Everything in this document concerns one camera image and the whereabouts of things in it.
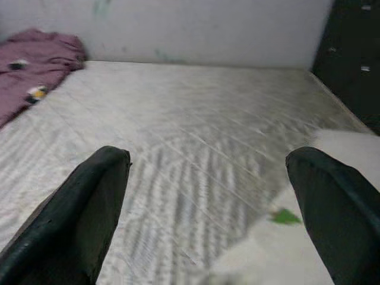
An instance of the quilted mattress surface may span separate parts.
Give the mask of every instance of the quilted mattress surface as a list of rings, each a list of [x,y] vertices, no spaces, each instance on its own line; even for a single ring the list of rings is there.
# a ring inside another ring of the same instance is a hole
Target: quilted mattress surface
[[[306,71],[87,62],[0,130],[0,248],[91,153],[131,152],[98,285],[195,284],[321,128],[367,132]]]

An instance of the dark furniture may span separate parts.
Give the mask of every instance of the dark furniture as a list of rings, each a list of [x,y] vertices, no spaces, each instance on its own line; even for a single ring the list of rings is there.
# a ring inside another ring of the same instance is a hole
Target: dark furniture
[[[335,0],[312,72],[380,135],[380,0]]]

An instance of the wall stain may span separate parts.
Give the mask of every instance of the wall stain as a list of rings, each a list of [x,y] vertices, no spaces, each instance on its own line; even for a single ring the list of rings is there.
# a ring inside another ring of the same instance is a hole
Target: wall stain
[[[160,49],[155,49],[154,52],[155,52],[157,58],[161,59],[164,62],[168,62],[170,64],[187,64],[186,60],[184,60],[182,58],[170,56],[170,55],[160,51]]]
[[[95,17],[105,18],[112,0],[95,0],[93,4],[93,15]]]
[[[46,9],[45,0],[40,0],[40,4],[41,4],[42,9],[45,10]]]

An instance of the purple blanket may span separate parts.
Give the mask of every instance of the purple blanket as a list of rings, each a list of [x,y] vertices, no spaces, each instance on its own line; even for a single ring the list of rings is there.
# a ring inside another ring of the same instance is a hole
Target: purple blanket
[[[0,127],[84,66],[75,36],[30,29],[0,45]]]

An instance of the white wall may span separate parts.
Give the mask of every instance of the white wall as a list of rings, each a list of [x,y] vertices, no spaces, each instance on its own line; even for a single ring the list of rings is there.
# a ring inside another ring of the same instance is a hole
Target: white wall
[[[75,33],[100,60],[309,68],[331,2],[0,0],[0,35]]]

